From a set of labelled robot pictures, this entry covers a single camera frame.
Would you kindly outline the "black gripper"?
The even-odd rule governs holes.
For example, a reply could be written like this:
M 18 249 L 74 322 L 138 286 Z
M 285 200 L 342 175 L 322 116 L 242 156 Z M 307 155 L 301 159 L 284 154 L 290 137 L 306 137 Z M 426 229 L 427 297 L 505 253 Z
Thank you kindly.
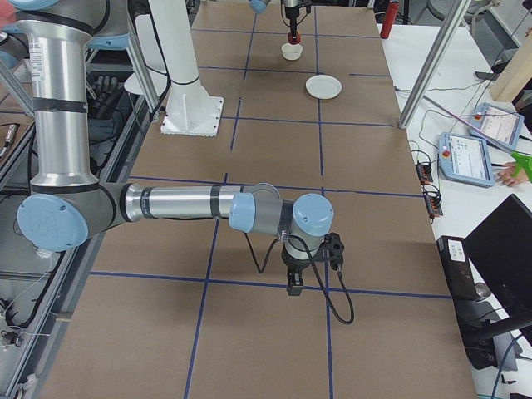
M 296 7 L 284 7 L 285 16 L 288 19 L 289 25 L 289 37 L 297 37 L 298 35 L 298 22 L 297 18 L 300 16 L 299 6 Z
M 310 267 L 311 262 L 321 263 L 323 256 L 317 253 L 309 258 L 306 252 L 296 252 L 296 255 L 292 255 L 288 250 L 289 247 L 284 246 L 281 253 L 287 267 L 287 292 L 289 296 L 300 296 L 304 288 L 302 271 Z

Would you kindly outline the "person's hand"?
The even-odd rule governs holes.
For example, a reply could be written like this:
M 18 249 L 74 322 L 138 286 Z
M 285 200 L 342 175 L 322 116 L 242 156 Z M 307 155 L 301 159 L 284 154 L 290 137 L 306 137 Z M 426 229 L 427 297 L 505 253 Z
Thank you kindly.
M 523 183 L 529 182 L 529 178 L 524 170 L 516 171 L 517 164 L 514 162 L 505 163 L 501 169 L 496 173 L 497 180 L 503 185 L 515 187 Z

